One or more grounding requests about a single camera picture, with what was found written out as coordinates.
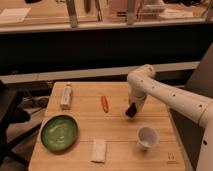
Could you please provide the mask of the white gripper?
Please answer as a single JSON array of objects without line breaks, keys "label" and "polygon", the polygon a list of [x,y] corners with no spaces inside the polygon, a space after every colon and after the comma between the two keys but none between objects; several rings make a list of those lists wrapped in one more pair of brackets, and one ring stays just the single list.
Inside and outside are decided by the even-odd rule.
[{"label": "white gripper", "polygon": [[130,100],[129,100],[129,102],[130,102],[130,105],[131,105],[132,103],[135,103],[135,104],[136,104],[137,113],[139,113],[139,112],[141,111],[141,109],[143,108],[143,106],[144,106],[145,100],[146,100],[145,97],[142,97],[142,98],[131,97]]}]

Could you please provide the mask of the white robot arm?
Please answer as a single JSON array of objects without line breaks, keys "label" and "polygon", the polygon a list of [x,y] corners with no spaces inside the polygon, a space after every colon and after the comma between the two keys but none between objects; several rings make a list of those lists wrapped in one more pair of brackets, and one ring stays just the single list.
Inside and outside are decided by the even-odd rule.
[{"label": "white robot arm", "polygon": [[213,171],[213,98],[155,80],[155,69],[145,64],[127,75],[130,105],[141,109],[148,95],[205,129],[196,171]]}]

